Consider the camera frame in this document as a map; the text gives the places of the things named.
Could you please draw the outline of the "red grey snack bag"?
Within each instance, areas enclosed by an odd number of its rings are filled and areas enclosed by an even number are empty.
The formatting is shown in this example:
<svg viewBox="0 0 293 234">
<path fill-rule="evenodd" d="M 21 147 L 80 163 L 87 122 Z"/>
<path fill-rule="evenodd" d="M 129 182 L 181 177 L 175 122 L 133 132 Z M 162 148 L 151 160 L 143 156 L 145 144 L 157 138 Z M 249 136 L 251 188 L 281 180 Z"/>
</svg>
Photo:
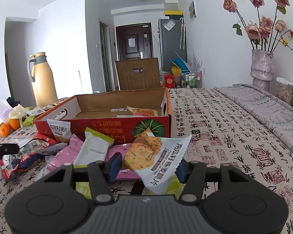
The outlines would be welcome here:
<svg viewBox="0 0 293 234">
<path fill-rule="evenodd" d="M 3 178 L 6 181 L 10 181 L 22 175 L 45 158 L 41 152 L 55 144 L 57 144 L 57 141 L 50 138 L 27 138 L 21 140 L 18 143 L 19 152 L 17 154 L 5 155 L 0 160 Z"/>
</svg>

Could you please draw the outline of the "green white snack bar pack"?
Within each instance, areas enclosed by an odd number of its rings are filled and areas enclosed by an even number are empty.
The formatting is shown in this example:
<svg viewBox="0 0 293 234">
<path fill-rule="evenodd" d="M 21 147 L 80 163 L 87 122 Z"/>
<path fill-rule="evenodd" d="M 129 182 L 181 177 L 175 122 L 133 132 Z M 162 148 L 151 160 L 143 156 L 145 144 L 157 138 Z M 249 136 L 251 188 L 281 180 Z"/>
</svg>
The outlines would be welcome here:
<svg viewBox="0 0 293 234">
<path fill-rule="evenodd" d="M 91 128 L 85 129 L 85 141 L 74 160 L 74 166 L 87 166 L 95 161 L 105 161 L 114 139 Z"/>
</svg>

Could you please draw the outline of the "white pumpkin oat crisp pack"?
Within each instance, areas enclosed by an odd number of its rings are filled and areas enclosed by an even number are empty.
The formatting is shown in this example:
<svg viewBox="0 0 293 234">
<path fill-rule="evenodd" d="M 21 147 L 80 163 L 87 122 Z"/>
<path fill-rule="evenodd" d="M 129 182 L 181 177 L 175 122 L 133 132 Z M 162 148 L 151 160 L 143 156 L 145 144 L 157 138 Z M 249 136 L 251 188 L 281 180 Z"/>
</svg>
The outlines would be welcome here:
<svg viewBox="0 0 293 234">
<path fill-rule="evenodd" d="M 146 129 L 131 144 L 123 157 L 123 164 L 141 178 L 149 191 L 164 195 L 191 139 L 192 135 L 184 138 L 156 137 Z"/>
</svg>

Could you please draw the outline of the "long orange snack pack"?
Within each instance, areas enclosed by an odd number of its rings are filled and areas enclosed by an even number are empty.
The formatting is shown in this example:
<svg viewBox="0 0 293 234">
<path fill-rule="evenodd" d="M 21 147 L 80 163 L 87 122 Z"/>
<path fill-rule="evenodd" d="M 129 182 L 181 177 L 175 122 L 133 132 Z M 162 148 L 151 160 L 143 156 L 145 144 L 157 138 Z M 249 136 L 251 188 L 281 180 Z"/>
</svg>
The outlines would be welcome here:
<svg viewBox="0 0 293 234">
<path fill-rule="evenodd" d="M 159 114 L 156 110 L 147 109 L 147 108 L 135 108 L 127 106 L 126 109 L 133 115 L 133 116 L 144 116 L 144 117 L 158 117 Z"/>
</svg>

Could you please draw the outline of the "orange mandarin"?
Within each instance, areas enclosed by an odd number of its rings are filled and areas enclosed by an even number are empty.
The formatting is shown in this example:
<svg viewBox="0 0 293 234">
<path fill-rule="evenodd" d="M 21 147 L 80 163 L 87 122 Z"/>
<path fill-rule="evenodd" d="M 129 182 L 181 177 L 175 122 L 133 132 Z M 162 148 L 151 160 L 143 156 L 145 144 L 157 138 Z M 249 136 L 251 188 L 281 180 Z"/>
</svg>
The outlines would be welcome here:
<svg viewBox="0 0 293 234">
<path fill-rule="evenodd" d="M 10 126 L 5 123 L 0 124 L 0 136 L 6 138 L 10 135 Z"/>
<path fill-rule="evenodd" d="M 19 119 L 10 119 L 8 121 L 8 125 L 11 130 L 17 130 L 21 126 Z"/>
</svg>

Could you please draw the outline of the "orange mandarin back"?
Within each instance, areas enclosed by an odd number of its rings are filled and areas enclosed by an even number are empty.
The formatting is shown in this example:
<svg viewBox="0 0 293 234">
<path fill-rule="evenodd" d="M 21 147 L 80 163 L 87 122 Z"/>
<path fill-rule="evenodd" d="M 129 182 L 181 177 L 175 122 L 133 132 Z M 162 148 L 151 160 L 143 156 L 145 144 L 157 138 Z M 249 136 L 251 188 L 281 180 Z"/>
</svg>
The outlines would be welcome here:
<svg viewBox="0 0 293 234">
<path fill-rule="evenodd" d="M 8 121 L 8 125 L 11 130 L 17 130 L 21 126 L 19 119 L 10 119 Z"/>
</svg>

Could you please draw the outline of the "small green snack pack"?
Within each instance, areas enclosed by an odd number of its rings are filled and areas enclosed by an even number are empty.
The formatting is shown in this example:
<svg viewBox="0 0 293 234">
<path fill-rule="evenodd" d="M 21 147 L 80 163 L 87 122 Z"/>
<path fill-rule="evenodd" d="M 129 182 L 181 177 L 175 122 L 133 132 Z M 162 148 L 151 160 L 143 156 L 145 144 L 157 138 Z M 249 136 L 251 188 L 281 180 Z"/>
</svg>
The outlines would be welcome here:
<svg viewBox="0 0 293 234">
<path fill-rule="evenodd" d="M 30 117 L 25 118 L 22 121 L 22 126 L 23 127 L 28 127 L 28 126 L 34 125 L 34 121 L 35 121 L 35 119 L 37 119 L 37 117 L 38 116 L 30 116 Z"/>
</svg>

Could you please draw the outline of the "white oat crisp pack leaning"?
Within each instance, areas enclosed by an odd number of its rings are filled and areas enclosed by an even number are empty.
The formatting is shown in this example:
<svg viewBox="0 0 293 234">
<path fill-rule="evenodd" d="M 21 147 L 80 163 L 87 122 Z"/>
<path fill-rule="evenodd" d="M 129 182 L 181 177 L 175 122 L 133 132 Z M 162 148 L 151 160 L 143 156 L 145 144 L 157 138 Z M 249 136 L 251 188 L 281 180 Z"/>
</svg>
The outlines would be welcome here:
<svg viewBox="0 0 293 234">
<path fill-rule="evenodd" d="M 48 119 L 47 123 L 59 143 L 68 143 L 70 141 L 71 123 L 69 121 L 57 121 Z"/>
</svg>

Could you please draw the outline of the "red cardboard snack box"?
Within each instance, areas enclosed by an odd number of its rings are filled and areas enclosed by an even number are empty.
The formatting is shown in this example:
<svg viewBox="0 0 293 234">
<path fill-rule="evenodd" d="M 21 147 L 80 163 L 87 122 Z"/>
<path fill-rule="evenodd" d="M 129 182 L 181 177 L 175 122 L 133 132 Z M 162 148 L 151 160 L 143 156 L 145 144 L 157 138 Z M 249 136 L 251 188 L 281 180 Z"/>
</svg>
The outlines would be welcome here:
<svg viewBox="0 0 293 234">
<path fill-rule="evenodd" d="M 127 106 L 153 109 L 159 116 L 133 116 Z M 88 127 L 110 136 L 115 144 L 124 144 L 133 142 L 146 129 L 157 137 L 170 137 L 171 113 L 166 88 L 121 90 L 70 97 L 35 119 L 35 126 L 40 134 L 53 138 L 47 120 L 69 121 L 71 132 L 81 140 Z"/>
</svg>

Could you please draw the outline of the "pink textured flower vase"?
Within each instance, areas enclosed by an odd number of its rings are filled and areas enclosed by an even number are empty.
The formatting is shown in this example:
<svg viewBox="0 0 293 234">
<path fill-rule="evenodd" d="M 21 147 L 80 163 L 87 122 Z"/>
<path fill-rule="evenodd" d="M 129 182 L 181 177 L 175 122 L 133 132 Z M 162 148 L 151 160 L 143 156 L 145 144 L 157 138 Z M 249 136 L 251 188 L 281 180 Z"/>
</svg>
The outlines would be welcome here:
<svg viewBox="0 0 293 234">
<path fill-rule="evenodd" d="M 251 59 L 252 85 L 269 92 L 274 78 L 274 55 L 265 50 L 252 50 Z"/>
</svg>

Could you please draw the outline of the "red gift box on floor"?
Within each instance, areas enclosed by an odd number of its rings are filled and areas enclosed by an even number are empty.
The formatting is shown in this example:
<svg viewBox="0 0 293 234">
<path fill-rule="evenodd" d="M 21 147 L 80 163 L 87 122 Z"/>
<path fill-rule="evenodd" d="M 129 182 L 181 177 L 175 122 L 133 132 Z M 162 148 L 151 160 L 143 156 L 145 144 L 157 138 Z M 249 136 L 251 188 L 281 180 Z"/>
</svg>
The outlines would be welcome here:
<svg viewBox="0 0 293 234">
<path fill-rule="evenodd" d="M 166 88 L 175 88 L 175 81 L 173 74 L 164 75 L 164 85 Z"/>
</svg>

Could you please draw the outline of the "wooden chair back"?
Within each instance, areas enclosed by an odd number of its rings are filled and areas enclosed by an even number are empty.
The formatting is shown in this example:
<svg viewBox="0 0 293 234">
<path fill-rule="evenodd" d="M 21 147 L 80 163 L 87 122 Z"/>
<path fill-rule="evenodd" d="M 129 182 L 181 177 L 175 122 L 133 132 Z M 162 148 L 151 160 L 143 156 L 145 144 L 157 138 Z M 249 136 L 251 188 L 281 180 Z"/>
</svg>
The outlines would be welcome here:
<svg viewBox="0 0 293 234">
<path fill-rule="evenodd" d="M 158 58 L 116 61 L 120 90 L 160 88 Z"/>
</svg>

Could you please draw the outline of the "dried pink roses bouquet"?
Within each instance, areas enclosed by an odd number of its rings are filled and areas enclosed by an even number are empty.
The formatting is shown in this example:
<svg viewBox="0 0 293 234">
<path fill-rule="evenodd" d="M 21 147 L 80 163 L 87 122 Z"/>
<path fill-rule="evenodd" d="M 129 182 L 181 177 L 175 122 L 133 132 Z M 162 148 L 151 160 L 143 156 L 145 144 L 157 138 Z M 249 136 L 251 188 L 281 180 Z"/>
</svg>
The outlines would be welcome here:
<svg viewBox="0 0 293 234">
<path fill-rule="evenodd" d="M 286 8 L 290 6 L 289 0 L 274 0 L 275 12 L 271 19 L 260 14 L 259 9 L 265 5 L 264 0 L 249 0 L 257 12 L 257 22 L 248 23 L 242 17 L 234 0 L 223 0 L 223 9 L 235 13 L 239 17 L 238 23 L 233 24 L 236 34 L 247 35 L 253 50 L 264 50 L 269 54 L 274 53 L 279 44 L 293 51 L 289 43 L 293 40 L 293 30 L 287 28 L 285 21 L 278 19 L 278 13 L 285 15 Z"/>
</svg>

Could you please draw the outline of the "dark brown entrance door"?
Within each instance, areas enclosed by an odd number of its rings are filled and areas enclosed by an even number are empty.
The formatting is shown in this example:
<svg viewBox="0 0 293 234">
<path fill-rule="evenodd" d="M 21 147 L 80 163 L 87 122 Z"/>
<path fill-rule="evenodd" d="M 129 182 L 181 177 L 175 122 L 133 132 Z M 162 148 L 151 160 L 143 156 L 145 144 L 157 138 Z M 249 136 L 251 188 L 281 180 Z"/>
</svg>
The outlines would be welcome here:
<svg viewBox="0 0 293 234">
<path fill-rule="evenodd" d="M 153 58 L 151 23 L 116 27 L 119 60 Z"/>
</svg>

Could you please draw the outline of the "grey refrigerator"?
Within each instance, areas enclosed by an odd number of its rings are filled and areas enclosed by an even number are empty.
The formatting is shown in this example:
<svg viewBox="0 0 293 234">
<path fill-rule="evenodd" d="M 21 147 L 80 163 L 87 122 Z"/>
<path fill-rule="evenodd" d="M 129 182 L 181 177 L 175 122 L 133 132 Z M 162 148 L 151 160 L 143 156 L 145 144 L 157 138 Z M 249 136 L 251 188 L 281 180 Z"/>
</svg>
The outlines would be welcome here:
<svg viewBox="0 0 293 234">
<path fill-rule="evenodd" d="M 158 20 L 161 68 L 171 72 L 174 59 L 187 61 L 185 22 L 182 15 L 169 15 Z"/>
</svg>

